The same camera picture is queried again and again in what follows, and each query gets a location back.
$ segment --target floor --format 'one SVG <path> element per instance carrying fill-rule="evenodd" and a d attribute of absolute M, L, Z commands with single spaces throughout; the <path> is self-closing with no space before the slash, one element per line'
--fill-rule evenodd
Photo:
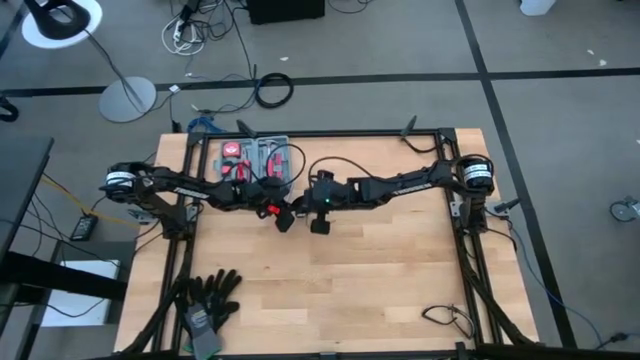
<path fill-rule="evenodd" d="M 345 9 L 358 5 L 334 2 Z M 12 28 L 19 3 L 0 3 L 0 34 Z M 203 81 L 186 78 L 187 72 L 210 79 L 246 74 L 234 33 L 207 44 L 189 68 L 187 58 L 167 53 L 159 33 L 171 19 L 168 0 L 100 3 L 104 19 L 95 36 L 125 74 L 148 77 L 162 90 Z M 531 18 L 518 4 L 376 0 L 354 15 L 327 8 L 318 20 L 263 26 L 237 12 L 259 74 L 304 79 L 286 106 L 254 106 L 221 115 L 216 124 L 233 130 L 241 118 L 258 130 L 400 128 L 415 114 L 419 127 L 482 128 L 503 198 L 524 199 L 525 211 L 514 213 L 515 227 L 531 258 L 532 244 L 537 251 L 546 247 L 565 303 L 590 319 L 604 339 L 617 331 L 640 333 L 640 222 L 618 223 L 608 212 L 611 202 L 640 196 L 640 1 L 559 0 L 546 16 Z M 0 89 L 13 94 L 21 110 L 20 119 L 0 123 L 0 131 L 53 136 L 47 171 L 83 202 L 100 197 L 97 188 L 109 165 L 146 158 L 158 136 L 170 131 L 168 106 L 129 124 L 101 118 L 100 87 L 115 76 L 89 43 L 41 50 L 24 41 L 19 27 L 0 39 Z M 176 95 L 173 119 L 186 126 L 195 117 L 192 104 L 241 104 L 251 93 L 212 87 Z M 265 97 L 283 92 L 269 88 Z M 167 94 L 161 91 L 159 99 Z M 51 189 L 38 191 L 70 232 L 78 210 Z M 107 201 L 99 210 L 126 216 Z M 37 239 L 20 236 L 16 250 L 32 252 Z M 94 240 L 133 236 L 134 229 L 100 223 Z M 38 256 L 46 257 L 52 247 L 45 242 Z M 550 302 L 521 260 L 540 339 L 561 345 Z M 3 359 L 14 356 L 11 334 L 26 326 L 28 309 L 19 310 L 0 341 Z M 598 345 L 580 316 L 570 311 L 568 317 L 579 347 Z M 115 325 L 42 329 L 31 359 L 107 355 L 115 333 Z M 607 349 L 640 351 L 640 338 Z"/>

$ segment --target red button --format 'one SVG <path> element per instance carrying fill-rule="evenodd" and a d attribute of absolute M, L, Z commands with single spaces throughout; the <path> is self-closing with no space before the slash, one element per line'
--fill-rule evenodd
<path fill-rule="evenodd" d="M 276 214 L 276 215 L 280 214 L 280 208 L 275 205 L 267 206 L 267 210 L 269 210 L 269 212 L 272 214 Z"/>

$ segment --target white cable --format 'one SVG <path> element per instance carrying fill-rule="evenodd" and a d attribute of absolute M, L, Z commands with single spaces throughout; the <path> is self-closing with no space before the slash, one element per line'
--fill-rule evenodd
<path fill-rule="evenodd" d="M 171 49 L 169 45 L 167 45 L 165 33 L 169 31 L 171 26 L 173 26 L 174 24 L 176 28 L 174 31 L 174 36 L 172 36 L 173 49 Z M 198 33 L 196 32 L 195 26 L 193 24 L 189 26 L 189 29 L 191 30 L 191 40 L 188 42 L 182 42 L 181 40 L 179 40 L 182 34 L 178 31 L 178 27 L 180 27 L 181 24 L 182 21 L 180 20 L 180 15 L 177 15 L 176 17 L 171 19 L 171 21 L 169 21 L 169 23 L 162 29 L 162 31 L 160 32 L 160 40 L 162 40 L 162 45 L 164 45 L 164 48 L 167 49 L 168 52 L 180 56 L 192 56 L 202 51 L 202 49 L 204 49 L 205 39 L 200 39 L 198 37 Z"/>

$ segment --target desk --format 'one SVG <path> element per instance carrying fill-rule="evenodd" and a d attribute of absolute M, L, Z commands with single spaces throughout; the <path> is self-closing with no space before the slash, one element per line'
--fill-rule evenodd
<path fill-rule="evenodd" d="M 456 130 L 461 154 L 487 155 L 479 129 Z M 157 166 L 180 171 L 187 135 L 160 139 Z M 315 159 L 341 155 L 379 176 L 393 176 L 430 165 L 437 155 L 412 152 L 397 137 L 292 138 Z M 414 136 L 418 147 L 433 146 L 433 136 Z M 208 148 L 205 177 L 215 181 L 212 161 L 219 141 Z M 200 147 L 194 149 L 195 175 Z M 292 150 L 293 168 L 301 157 Z M 361 176 L 344 162 L 323 162 L 317 169 L 338 181 Z M 308 186 L 305 176 L 294 196 Z M 175 196 L 168 194 L 165 200 Z M 492 200 L 498 200 L 496 190 Z M 237 269 L 244 278 L 232 298 L 241 303 L 221 330 L 223 354 L 418 351 L 453 349 L 457 341 L 473 347 L 453 326 L 420 317 L 428 305 L 456 304 L 465 309 L 463 281 L 448 204 L 443 190 L 393 199 L 373 211 L 332 212 L 331 234 L 314 235 L 298 219 L 281 234 L 273 218 L 251 212 L 223 213 L 205 206 L 198 220 L 191 275 L 206 276 L 219 268 Z M 489 219 L 489 227 L 507 232 Z M 140 244 L 160 229 L 140 238 Z M 518 262 L 511 242 L 494 233 L 481 236 L 493 294 L 520 330 L 537 339 Z M 184 244 L 180 245 L 182 256 Z M 136 255 L 116 340 L 116 350 L 133 341 L 158 303 L 169 241 L 158 240 Z M 481 328 L 488 336 L 486 312 L 479 306 Z M 163 348 L 168 348 L 173 313 L 167 317 Z"/>

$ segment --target power adapter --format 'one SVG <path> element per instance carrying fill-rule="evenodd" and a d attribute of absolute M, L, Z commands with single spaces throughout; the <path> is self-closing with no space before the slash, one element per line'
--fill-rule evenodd
<path fill-rule="evenodd" d="M 95 215 L 88 214 L 80 217 L 71 234 L 71 241 L 89 241 L 97 223 L 98 217 Z"/>

